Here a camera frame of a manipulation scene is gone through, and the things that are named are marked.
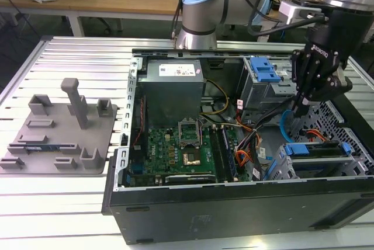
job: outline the blue drive bracket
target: blue drive bracket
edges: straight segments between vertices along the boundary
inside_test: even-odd
[[[287,155],[309,155],[309,150],[305,144],[286,144],[285,151]]]
[[[250,65],[259,82],[280,82],[282,80],[266,57],[251,57]]]

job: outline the blue plastic latch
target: blue plastic latch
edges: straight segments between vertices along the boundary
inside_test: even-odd
[[[305,144],[287,144],[285,150],[288,155],[309,155],[309,150]]]
[[[251,57],[251,68],[259,82],[280,82],[281,78],[274,70],[274,66],[266,57]]]
[[[288,145],[285,146],[285,151],[286,151],[287,155],[292,155],[293,154],[291,148]]]
[[[341,143],[341,147],[347,155],[350,155],[352,153],[352,147],[347,142]]]

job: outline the yellow wire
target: yellow wire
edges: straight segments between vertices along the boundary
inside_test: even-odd
[[[222,108],[221,110],[214,111],[214,112],[202,112],[200,114],[219,114],[219,113],[222,113],[228,107],[228,96],[225,93],[225,91],[218,84],[216,84],[215,82],[213,82],[211,79],[207,79],[206,81],[207,82],[211,82],[213,85],[215,85],[216,88],[218,88],[220,91],[222,91],[222,93],[224,94],[224,97],[226,98],[226,104],[224,105],[224,108]]]

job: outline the green circuit board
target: green circuit board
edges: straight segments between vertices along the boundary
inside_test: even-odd
[[[214,159],[210,146],[208,129],[203,129],[203,144],[200,146],[200,165],[183,165],[182,149],[179,146],[178,128],[151,129],[148,133],[147,173],[208,173],[215,174]]]

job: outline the red wire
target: red wire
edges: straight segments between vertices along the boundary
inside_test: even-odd
[[[143,98],[141,99],[141,104],[140,104],[140,131],[139,131],[138,136],[136,137],[136,139],[134,141],[133,147],[135,147],[136,142],[138,142],[138,139],[140,137],[140,134],[141,134],[142,130],[143,130]]]

